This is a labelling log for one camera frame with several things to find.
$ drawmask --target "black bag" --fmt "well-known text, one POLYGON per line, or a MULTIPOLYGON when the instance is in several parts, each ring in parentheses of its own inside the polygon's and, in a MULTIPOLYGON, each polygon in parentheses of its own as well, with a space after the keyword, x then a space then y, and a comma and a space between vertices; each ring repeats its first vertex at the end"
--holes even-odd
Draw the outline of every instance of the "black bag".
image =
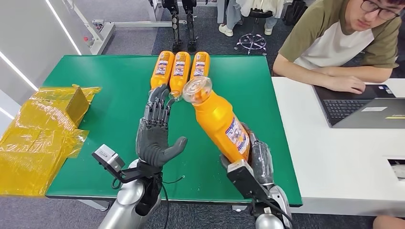
POLYGON ((291 5, 287 6, 286 14, 283 17, 285 25, 295 25, 307 10, 306 3, 302 0, 294 0, 291 5))

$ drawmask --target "chair base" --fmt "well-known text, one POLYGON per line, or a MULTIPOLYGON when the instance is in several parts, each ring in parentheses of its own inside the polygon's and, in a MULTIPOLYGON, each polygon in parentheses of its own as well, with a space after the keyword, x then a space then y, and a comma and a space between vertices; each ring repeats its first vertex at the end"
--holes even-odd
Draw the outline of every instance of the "chair base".
POLYGON ((260 34, 253 35, 251 33, 248 33, 239 38, 239 42, 236 44, 234 49, 238 50, 239 49, 238 45, 240 45, 248 50, 247 51, 248 55, 250 55, 251 50, 263 50, 262 55, 266 56, 267 55, 266 44, 267 41, 262 35, 260 34))

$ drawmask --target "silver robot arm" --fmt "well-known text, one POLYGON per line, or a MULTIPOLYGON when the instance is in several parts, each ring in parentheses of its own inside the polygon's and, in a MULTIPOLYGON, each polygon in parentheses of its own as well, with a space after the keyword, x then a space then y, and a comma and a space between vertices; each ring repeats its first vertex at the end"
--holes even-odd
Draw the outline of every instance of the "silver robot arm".
POLYGON ((250 164, 245 160, 230 164, 225 156, 220 155, 227 176, 244 198, 252 199, 256 229, 292 229, 287 196, 273 180, 270 149, 248 126, 243 125, 250 137, 250 164))
POLYGON ((185 137, 177 139, 172 146, 168 144, 169 116, 174 103, 172 99, 165 105, 168 94, 166 85, 150 92, 137 130, 138 159, 128 169, 122 169, 124 161, 106 145, 92 154, 115 177, 112 188, 120 189, 100 229, 140 229, 159 205, 163 166, 179 155, 187 144, 185 137))
MULTIPOLYGON (((106 151, 109 148, 106 145, 102 145, 95 153, 99 155, 107 155, 106 151)), ((120 160, 116 153, 113 153, 110 159, 107 161, 112 165, 118 165, 117 160, 120 160)), ((133 161, 129 168, 135 168, 137 166, 138 159, 133 161)), ((145 184, 141 179, 136 179, 128 183, 122 184, 118 191, 117 199, 111 206, 107 215, 99 225, 99 229, 141 229, 145 226, 148 218, 152 214, 153 210, 160 204, 160 195, 157 197, 155 205, 151 208, 149 213, 137 211, 137 205, 142 200, 145 194, 145 184)))

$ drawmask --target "glasses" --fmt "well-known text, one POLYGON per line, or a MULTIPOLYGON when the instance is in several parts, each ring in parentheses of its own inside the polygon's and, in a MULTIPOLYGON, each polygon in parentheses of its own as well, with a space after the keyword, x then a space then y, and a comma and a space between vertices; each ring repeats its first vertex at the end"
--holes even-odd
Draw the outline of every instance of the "glasses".
POLYGON ((369 1, 369 0, 363 0, 361 8, 362 8, 362 10, 369 12, 369 13, 379 10, 378 17, 385 21, 389 21, 391 19, 394 19, 394 18, 400 16, 399 14, 395 13, 394 11, 381 8, 377 4, 375 4, 374 2, 369 1))

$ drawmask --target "yellow plastic bag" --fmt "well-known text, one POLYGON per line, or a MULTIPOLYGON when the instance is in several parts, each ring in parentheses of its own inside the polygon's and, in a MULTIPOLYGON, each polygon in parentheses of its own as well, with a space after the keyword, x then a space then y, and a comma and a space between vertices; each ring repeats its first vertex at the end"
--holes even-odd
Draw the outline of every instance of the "yellow plastic bag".
POLYGON ((77 157, 88 131, 79 130, 101 89, 40 88, 0 139, 0 195, 43 196, 66 158, 77 157))

